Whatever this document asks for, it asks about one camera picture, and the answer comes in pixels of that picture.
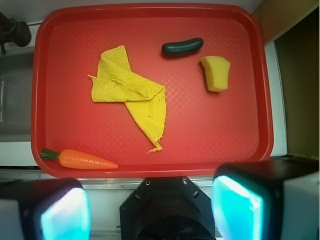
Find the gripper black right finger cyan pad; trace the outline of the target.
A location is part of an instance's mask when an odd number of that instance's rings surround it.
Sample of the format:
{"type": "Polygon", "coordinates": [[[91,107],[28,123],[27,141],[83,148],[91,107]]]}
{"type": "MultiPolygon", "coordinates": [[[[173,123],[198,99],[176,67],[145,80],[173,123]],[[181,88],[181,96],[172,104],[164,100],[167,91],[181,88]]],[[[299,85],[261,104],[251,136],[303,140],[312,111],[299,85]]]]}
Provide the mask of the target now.
{"type": "Polygon", "coordinates": [[[320,166],[312,159],[226,163],[214,174],[211,205],[225,240],[317,240],[320,166]]]}

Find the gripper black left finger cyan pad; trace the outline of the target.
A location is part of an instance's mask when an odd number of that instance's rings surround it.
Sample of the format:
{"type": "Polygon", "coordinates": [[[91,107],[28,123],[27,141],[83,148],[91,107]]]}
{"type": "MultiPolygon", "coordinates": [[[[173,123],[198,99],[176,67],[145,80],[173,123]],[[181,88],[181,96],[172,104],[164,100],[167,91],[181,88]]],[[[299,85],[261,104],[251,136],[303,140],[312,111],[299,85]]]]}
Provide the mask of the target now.
{"type": "Polygon", "coordinates": [[[74,178],[0,184],[2,240],[88,240],[91,203],[74,178]]]}

